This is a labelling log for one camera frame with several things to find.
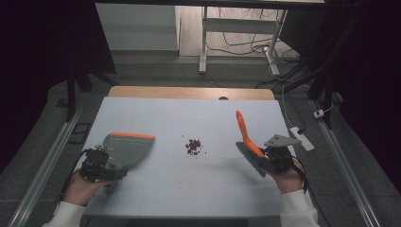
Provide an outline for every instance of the person's arm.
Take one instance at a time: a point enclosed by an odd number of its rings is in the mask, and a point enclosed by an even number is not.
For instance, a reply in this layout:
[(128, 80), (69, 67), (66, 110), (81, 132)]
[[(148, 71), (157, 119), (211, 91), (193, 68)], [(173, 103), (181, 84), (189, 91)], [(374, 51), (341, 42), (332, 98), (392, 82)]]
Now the person's arm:
[[(304, 171), (304, 167), (294, 159), (294, 165)], [(313, 227), (318, 225), (318, 212), (306, 202), (301, 176), (290, 169), (287, 172), (274, 174), (266, 171), (277, 183), (283, 193), (283, 212), (280, 213), (282, 227)]]
[(60, 202), (54, 217), (43, 227), (79, 227), (85, 211), (84, 205), (95, 195), (96, 191), (111, 182), (90, 183), (76, 172)]

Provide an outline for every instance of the white table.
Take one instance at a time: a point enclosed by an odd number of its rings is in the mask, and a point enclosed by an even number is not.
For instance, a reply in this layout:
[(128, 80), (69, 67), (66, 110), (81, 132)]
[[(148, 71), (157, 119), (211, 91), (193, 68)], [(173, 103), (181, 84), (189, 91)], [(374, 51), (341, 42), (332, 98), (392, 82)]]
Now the white table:
[[(112, 131), (154, 134), (148, 157), (131, 168), (111, 196), (100, 190), (87, 216), (119, 218), (254, 218), (277, 216), (280, 192), (237, 150), (235, 111), (254, 142), (288, 136), (277, 101), (106, 97), (84, 148)], [(201, 141), (189, 155), (189, 139)]]

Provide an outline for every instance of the white sleeve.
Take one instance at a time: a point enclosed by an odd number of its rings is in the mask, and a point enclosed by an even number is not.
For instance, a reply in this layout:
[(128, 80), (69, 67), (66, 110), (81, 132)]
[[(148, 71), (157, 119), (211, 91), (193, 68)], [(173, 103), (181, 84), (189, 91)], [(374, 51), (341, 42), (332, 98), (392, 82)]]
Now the white sleeve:
[(79, 227), (85, 207), (61, 201), (53, 219), (43, 227)]
[(280, 214), (282, 227), (319, 226), (318, 212), (310, 207), (304, 190), (281, 194), (284, 211)]

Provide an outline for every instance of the metal rail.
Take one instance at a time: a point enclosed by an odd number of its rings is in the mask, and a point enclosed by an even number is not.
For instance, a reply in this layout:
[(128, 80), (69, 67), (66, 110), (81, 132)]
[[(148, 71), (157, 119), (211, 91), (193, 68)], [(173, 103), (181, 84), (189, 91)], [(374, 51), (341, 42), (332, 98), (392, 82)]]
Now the metal rail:
[(44, 186), (46, 185), (54, 166), (59, 160), (61, 152), (68, 140), (68, 135), (71, 134), (71, 131), (74, 129), (79, 116), (82, 113), (85, 101), (86, 96), (84, 96), (82, 103), (79, 105), (78, 110), (75, 112), (72, 119), (69, 122), (65, 122), (61, 127), (56, 140), (54, 141), (50, 150), (47, 152), (47, 155), (44, 158), (44, 161), (42, 162), (38, 172), (36, 173), (35, 178), (18, 205), (18, 208), (15, 210), (8, 227), (20, 227), (26, 225), (26, 222), (29, 219), (36, 202), (41, 196)]
[(346, 3), (300, 2), (300, 1), (266, 1), (266, 0), (96, 0), (97, 3), (140, 4), (165, 6), (253, 8), (253, 9), (297, 9), (297, 10), (331, 10), (360, 7), (365, 0)]
[[(314, 102), (309, 100), (309, 104), (313, 110), (317, 110)], [(372, 205), (369, 203), (368, 198), (362, 187), (357, 180), (357, 176), (354, 173), (354, 170), (351, 168), (348, 163), (348, 159), (346, 158), (344, 151), (342, 150), (339, 141), (336, 138), (336, 135), (327, 128), (327, 125), (319, 120), (319, 126), (323, 132), (323, 135), (329, 145), (331, 151), (333, 152), (333, 156), (339, 165), (340, 171), (344, 180), (347, 182), (348, 188), (351, 193), (354, 195), (357, 206), (359, 208), (360, 214), (365, 220), (366, 226), (369, 227), (379, 227), (381, 226), (378, 218), (376, 217), (375, 210)]]

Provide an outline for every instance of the floor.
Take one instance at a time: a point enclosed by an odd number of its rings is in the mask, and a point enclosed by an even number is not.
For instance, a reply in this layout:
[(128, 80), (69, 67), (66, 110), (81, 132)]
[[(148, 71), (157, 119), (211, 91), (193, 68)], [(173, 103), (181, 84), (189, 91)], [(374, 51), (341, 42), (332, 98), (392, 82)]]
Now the floor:
[[(215, 44), (218, 48), (225, 48), (222, 42)], [(185, 35), (182, 33), (182, 45)], [(249, 36), (245, 35), (241, 40), (230, 40), (230, 42), (248, 42)], [(197, 46), (194, 39), (189, 39), (187, 46)], [(231, 51), (247, 51), (248, 46), (243, 49), (227, 47)], [(257, 54), (250, 58), (218, 57), (216, 52), (214, 58), (208, 60), (208, 72), (206, 75), (198, 73), (199, 59), (196, 57), (198, 48), (181, 51), (181, 56), (161, 56), (150, 53), (148, 55), (135, 55), (134, 53), (113, 54), (117, 75), (111, 76), (122, 85), (138, 86), (182, 86), (182, 87), (233, 87), (254, 88), (256, 84), (266, 82), (258, 86), (259, 89), (272, 89), (277, 80), (271, 77), (266, 66), (266, 60)], [(285, 74), (293, 64), (279, 64), (280, 71)], [(96, 118), (97, 110), (104, 96), (108, 94), (111, 86), (94, 76), (90, 76), (94, 89), (90, 93), (82, 93), (77, 89), (78, 104), (83, 104), (82, 114), (78, 124), (82, 127), (90, 127)], [(294, 147), (297, 156), (306, 163), (311, 193), (315, 207), (319, 211), (319, 224), (321, 226), (367, 226), (360, 214), (355, 197), (348, 188), (338, 164), (333, 158), (333, 152), (320, 128), (320, 121), (313, 117), (313, 102), (319, 106), (319, 100), (308, 100), (305, 96), (306, 86), (293, 90), (290, 94), (282, 95), (280, 89), (275, 94), (280, 103), (284, 118), (290, 125), (306, 126), (305, 135), (315, 146), (315, 151), (304, 152), (301, 147)], [(64, 125), (66, 109), (62, 99), (66, 99), (65, 82), (55, 85), (49, 91), (48, 102), (43, 114), (31, 134), (28, 136), (16, 157), (9, 167), (0, 176), (0, 226), (7, 226), (14, 211), (20, 204), (32, 179), (42, 164), (47, 152), (51, 149), (57, 138), (61, 127)], [(342, 119), (339, 112), (340, 101), (336, 99), (332, 109), (333, 132), (336, 134), (341, 147), (344, 149), (346, 158), (355, 172), (357, 179), (367, 195), (381, 226), (397, 227), (401, 225), (401, 197), (393, 187), (390, 180), (384, 174), (380, 165), (368, 149), (361, 143), (357, 135)], [(32, 207), (32, 213), (26, 221), (26, 226), (42, 226), (49, 221), (56, 207), (56, 199), (59, 195), (62, 183), (69, 171), (75, 157), (82, 149), (85, 133), (74, 133), (68, 137), (68, 143), (62, 150), (61, 157), (56, 163), (38, 202)], [(261, 227), (279, 226), (278, 217), (248, 219), (241, 221), (242, 226)], [(161, 223), (155, 219), (118, 219), (118, 218), (83, 218), (81, 226), (177, 226), (183, 224), (181, 220), (171, 220)], [(195, 221), (185, 223), (186, 226), (200, 226), (202, 222)], [(217, 223), (216, 226), (233, 226), (232, 222)]]
[[(201, 32), (202, 32), (202, 8), (201, 7), (180, 7), (181, 35), (180, 35), (180, 56), (194, 57), (200, 55)], [(208, 8), (208, 18), (248, 19), (275, 21), (276, 9), (228, 9)], [(208, 32), (206, 43), (210, 48), (207, 56), (225, 57), (261, 57), (259, 45), (270, 43), (271, 35), (245, 34), (245, 33), (222, 33)], [(283, 52), (290, 50), (284, 43), (277, 43), (276, 50)], [(286, 57), (295, 56), (296, 52), (287, 52)]]

